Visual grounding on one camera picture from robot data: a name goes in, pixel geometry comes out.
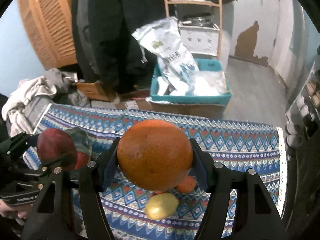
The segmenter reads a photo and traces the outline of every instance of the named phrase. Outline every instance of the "wooden door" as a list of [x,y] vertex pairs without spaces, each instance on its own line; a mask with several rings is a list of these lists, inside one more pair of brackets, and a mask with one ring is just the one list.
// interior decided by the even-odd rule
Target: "wooden door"
[[18,0],[23,25],[45,69],[76,63],[68,0]]

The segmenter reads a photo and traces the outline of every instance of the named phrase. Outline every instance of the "orange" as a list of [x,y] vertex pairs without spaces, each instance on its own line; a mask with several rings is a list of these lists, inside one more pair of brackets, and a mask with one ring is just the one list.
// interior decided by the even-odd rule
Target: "orange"
[[197,182],[196,180],[191,176],[186,176],[186,178],[181,182],[179,185],[177,185],[177,190],[181,193],[189,193],[194,190]]
[[178,126],[145,120],[122,136],[117,157],[129,181],[145,190],[163,192],[185,179],[193,152],[188,137]]

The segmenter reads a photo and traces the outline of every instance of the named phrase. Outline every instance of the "white bag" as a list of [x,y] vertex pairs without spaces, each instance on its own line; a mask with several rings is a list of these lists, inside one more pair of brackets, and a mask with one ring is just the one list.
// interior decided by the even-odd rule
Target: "white bag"
[[132,36],[140,46],[158,56],[162,76],[181,95],[193,95],[198,66],[182,44],[178,19],[165,18],[137,29]]
[[199,71],[195,76],[194,96],[220,96],[227,93],[226,77],[223,71]]

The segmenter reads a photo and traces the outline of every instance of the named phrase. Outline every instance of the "human hand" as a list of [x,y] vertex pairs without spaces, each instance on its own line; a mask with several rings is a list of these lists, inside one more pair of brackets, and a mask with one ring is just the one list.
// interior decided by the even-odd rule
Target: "human hand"
[[32,210],[32,204],[21,206],[8,206],[2,199],[0,199],[0,215],[6,218],[16,218],[17,216],[22,219],[27,219]]

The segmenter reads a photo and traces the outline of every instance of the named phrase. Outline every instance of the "blue wall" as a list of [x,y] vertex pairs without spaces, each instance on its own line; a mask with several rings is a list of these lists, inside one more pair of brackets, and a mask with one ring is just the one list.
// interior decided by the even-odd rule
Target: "blue wall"
[[303,13],[306,20],[306,28],[308,30],[308,47],[305,67],[310,71],[316,58],[317,48],[320,45],[320,35],[305,10],[303,10]]
[[9,96],[20,80],[44,71],[23,27],[18,1],[13,0],[0,18],[0,93]]

